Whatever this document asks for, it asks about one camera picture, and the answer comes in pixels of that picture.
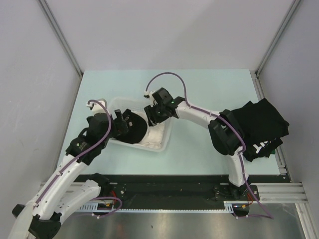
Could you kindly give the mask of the white plastic laundry basket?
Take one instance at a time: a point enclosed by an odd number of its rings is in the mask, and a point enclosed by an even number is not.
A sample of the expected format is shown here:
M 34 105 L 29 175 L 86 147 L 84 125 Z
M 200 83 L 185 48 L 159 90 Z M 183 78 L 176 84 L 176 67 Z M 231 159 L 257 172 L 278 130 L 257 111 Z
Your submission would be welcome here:
M 137 100 L 137 99 L 132 99 L 132 98 L 123 98 L 123 97 L 115 97 L 113 98 L 109 103 L 108 103 L 108 110 L 111 111 L 112 113 L 116 109 L 120 109 L 121 112 L 123 112 L 126 109 L 130 109 L 134 113 L 137 112 L 144 112 L 144 107 L 146 107 L 149 103 L 147 102 L 146 99 L 144 100 Z M 160 149 L 153 149 L 153 148 L 148 148 L 144 147 L 138 143 L 136 144 L 129 144 L 129 143 L 124 143 L 121 141 L 118 141 L 114 138 L 111 138 L 109 140 L 109 143 L 121 145 L 121 146 L 126 146 L 126 147 L 131 147 L 131 148 L 137 148 L 137 149 L 142 149 L 146 151 L 152 151 L 152 152 L 161 152 L 165 150 L 166 145 L 168 143 L 168 140 L 170 138 L 170 133 L 171 133 L 171 128 L 172 128 L 172 119 L 169 118 L 165 123 L 165 129 L 164 129 L 164 134 L 163 134 L 163 139 L 161 143 L 161 148 Z

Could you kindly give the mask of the black t shirt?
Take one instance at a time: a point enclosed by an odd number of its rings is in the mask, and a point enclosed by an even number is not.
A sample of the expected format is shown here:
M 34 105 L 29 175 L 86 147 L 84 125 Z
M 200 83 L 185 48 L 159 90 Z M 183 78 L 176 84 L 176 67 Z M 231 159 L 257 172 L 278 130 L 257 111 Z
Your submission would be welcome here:
M 126 132 L 121 130 L 114 138 L 129 144 L 136 144 L 142 141 L 148 130 L 148 124 L 145 119 L 132 112 L 130 109 L 126 109 L 122 116 L 126 122 Z

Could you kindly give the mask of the white t shirt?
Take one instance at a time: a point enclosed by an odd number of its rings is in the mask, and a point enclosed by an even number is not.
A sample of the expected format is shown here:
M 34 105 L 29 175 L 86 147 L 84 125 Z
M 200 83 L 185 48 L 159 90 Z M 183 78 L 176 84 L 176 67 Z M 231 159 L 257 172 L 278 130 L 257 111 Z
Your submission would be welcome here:
M 160 149 L 163 139 L 165 123 L 156 124 L 155 126 L 148 125 L 148 119 L 144 112 L 137 112 L 147 123 L 147 131 L 143 139 L 138 143 L 144 147 Z

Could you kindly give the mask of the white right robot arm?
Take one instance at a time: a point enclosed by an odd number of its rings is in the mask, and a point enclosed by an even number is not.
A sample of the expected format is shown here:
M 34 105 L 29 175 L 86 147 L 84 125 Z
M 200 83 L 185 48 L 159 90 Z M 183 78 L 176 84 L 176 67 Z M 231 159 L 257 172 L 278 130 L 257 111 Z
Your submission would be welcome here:
M 175 99 L 165 89 L 145 91 L 144 97 L 150 104 L 144 108 L 150 126 L 169 118 L 183 119 L 204 127 L 214 148 L 222 155 L 228 155 L 230 195 L 241 200 L 248 194 L 248 173 L 243 163 L 245 149 L 244 132 L 233 113 L 229 110 L 214 112 L 188 103 L 186 98 Z

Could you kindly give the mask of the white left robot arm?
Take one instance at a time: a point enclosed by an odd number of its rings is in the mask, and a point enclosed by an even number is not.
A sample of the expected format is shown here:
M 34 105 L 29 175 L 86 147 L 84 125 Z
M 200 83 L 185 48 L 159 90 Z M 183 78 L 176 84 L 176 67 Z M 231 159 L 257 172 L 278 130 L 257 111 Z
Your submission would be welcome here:
M 90 175 L 77 191 L 65 195 L 81 172 L 101 154 L 109 139 L 128 132 L 120 110 L 115 110 L 115 118 L 106 108 L 102 110 L 87 118 L 88 127 L 70 142 L 62 162 L 40 191 L 25 205 L 14 207 L 12 214 L 16 221 L 10 239 L 25 239 L 28 234 L 37 239 L 52 239 L 66 219 L 89 201 L 110 201 L 112 213 L 122 207 L 122 200 L 111 193 L 109 179 L 99 173 Z

